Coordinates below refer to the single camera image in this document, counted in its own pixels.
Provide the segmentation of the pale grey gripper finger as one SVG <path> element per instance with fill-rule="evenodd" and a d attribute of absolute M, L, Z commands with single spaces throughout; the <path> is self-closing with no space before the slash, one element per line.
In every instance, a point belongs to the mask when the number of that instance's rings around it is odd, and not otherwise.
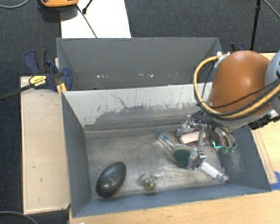
<path fill-rule="evenodd" d="M 207 158 L 207 155 L 204 153 L 203 149 L 201 148 L 197 149 L 197 154 L 198 154 L 197 168 L 199 168 L 201 163 Z"/>
<path fill-rule="evenodd" d="M 199 154 L 197 151 L 192 150 L 188 159 L 188 168 L 190 170 L 196 169 L 199 166 Z"/>

